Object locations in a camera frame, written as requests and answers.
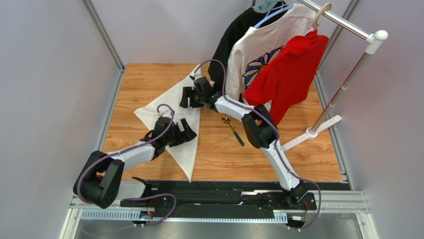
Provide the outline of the white cloth napkin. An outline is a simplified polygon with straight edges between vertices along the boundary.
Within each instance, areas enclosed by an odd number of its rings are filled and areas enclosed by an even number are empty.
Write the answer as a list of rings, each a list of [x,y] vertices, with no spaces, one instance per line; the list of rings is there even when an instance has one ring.
[[[197,65],[184,79],[178,83],[172,83],[163,94],[146,106],[134,111],[134,114],[144,125],[149,130],[152,130],[158,124],[160,117],[171,118],[171,112],[167,107],[161,107],[160,112],[157,112],[157,107],[160,104],[166,104],[172,108],[174,118],[171,130],[175,131],[177,136],[182,136],[184,142],[179,145],[170,144],[165,149],[176,161],[190,182],[192,181],[198,150],[201,109],[192,107],[183,108],[180,106],[180,102],[183,98],[183,88],[194,85],[191,77],[201,75],[202,68]]]

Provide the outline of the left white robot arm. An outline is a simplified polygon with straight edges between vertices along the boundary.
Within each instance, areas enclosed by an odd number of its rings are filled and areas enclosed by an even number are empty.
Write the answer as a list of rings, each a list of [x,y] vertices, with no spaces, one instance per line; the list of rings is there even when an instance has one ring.
[[[123,173],[156,159],[166,147],[190,143],[196,137],[186,119],[174,122],[170,117],[159,117],[154,128],[138,143],[116,152],[92,152],[74,184],[73,192],[85,203],[102,209],[116,200],[141,198],[146,182],[137,178],[123,180]]]

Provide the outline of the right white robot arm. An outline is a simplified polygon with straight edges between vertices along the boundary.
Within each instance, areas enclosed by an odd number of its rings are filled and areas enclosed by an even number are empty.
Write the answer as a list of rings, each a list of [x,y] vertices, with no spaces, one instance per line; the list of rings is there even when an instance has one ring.
[[[267,157],[289,199],[297,204],[306,195],[308,190],[304,181],[295,173],[285,156],[277,127],[263,105],[255,107],[228,98],[214,90],[205,76],[192,74],[189,76],[189,85],[183,88],[180,107],[206,107],[242,122],[248,141]]]

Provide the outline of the gold spoon green handle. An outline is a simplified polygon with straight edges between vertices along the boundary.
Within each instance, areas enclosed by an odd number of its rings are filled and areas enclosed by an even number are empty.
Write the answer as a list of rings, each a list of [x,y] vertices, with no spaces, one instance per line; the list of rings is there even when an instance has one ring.
[[[227,124],[227,125],[230,127],[230,129],[232,130],[232,132],[233,132],[233,134],[235,135],[235,137],[236,137],[237,141],[239,142],[239,144],[240,144],[241,146],[245,146],[245,144],[244,144],[244,142],[242,141],[242,139],[241,139],[241,137],[239,136],[239,134],[235,131],[235,129],[233,128],[233,126],[230,124],[230,122],[231,122],[231,117],[230,117],[229,115],[223,115],[221,119],[222,119],[222,121],[223,121],[225,124]]]

